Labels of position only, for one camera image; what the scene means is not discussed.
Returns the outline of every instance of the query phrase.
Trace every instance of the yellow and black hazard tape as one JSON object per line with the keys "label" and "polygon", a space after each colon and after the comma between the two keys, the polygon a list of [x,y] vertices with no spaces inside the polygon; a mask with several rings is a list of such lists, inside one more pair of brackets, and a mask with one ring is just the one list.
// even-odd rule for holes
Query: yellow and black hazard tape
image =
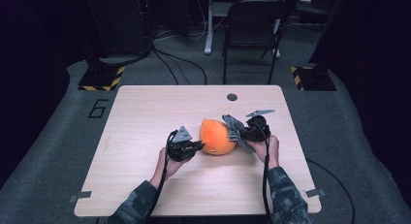
{"label": "yellow and black hazard tape", "polygon": [[108,85],[108,86],[79,85],[79,90],[89,90],[89,91],[114,90],[117,87],[118,83],[120,82],[120,79],[121,79],[121,76],[123,75],[124,70],[125,70],[124,67],[121,67],[118,69],[111,85]]}
{"label": "yellow and black hazard tape", "polygon": [[304,87],[302,86],[301,78],[299,76],[299,73],[298,73],[297,69],[311,70],[312,67],[291,67],[291,73],[293,73],[294,82],[296,83],[297,89],[298,90],[304,90]]}

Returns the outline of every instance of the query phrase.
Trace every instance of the light wood surface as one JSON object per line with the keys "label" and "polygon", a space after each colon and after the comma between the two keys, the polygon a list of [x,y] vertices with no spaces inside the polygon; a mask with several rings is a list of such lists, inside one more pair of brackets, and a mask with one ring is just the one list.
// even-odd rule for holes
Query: light wood surface
{"label": "light wood surface", "polygon": [[[227,99],[231,93],[238,96],[234,102]],[[180,126],[197,141],[203,118],[223,121],[230,114],[246,125],[247,114],[269,109],[275,112],[264,117],[280,141],[280,166],[303,195],[315,187],[279,86],[122,86],[81,190],[91,197],[78,200],[75,214],[112,215],[151,178],[159,150]],[[199,151],[165,183],[152,215],[263,214],[263,168],[255,153],[240,146],[221,156]],[[303,197],[309,212],[320,211],[318,197]]]}

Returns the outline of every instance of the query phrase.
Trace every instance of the camouflage sleeve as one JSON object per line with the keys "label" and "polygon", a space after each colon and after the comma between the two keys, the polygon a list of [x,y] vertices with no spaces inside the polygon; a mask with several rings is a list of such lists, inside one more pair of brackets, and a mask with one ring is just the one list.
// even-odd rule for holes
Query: camouflage sleeve
{"label": "camouflage sleeve", "polygon": [[144,181],[109,217],[107,224],[145,223],[156,193],[157,189],[148,181]]}
{"label": "camouflage sleeve", "polygon": [[274,223],[314,223],[308,214],[307,203],[283,168],[270,169],[268,180]]}

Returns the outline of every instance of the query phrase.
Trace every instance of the orange ball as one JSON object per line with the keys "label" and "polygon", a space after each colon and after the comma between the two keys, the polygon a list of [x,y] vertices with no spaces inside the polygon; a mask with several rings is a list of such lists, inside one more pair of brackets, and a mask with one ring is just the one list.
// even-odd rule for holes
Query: orange ball
{"label": "orange ball", "polygon": [[232,151],[237,143],[230,141],[227,125],[213,119],[203,119],[200,140],[205,145],[203,151],[213,155],[226,154]]}

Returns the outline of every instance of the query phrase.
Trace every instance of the person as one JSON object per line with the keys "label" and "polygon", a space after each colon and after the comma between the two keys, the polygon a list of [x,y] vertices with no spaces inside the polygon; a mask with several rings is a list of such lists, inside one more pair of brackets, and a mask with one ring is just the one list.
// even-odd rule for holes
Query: person
{"label": "person", "polygon": [[[266,143],[247,142],[254,147],[259,159],[264,162],[267,154]],[[269,136],[268,181],[274,210],[272,215],[273,223],[313,223],[311,216],[307,212],[307,203],[284,169],[279,165],[278,148],[279,141],[277,137],[274,135]],[[144,181],[137,187],[115,213],[109,217],[107,224],[145,223],[151,205],[154,202],[157,188],[160,185],[165,154],[166,149],[162,148],[159,152],[157,166],[151,180]],[[165,181],[188,161],[190,159],[182,162],[170,159]]]}

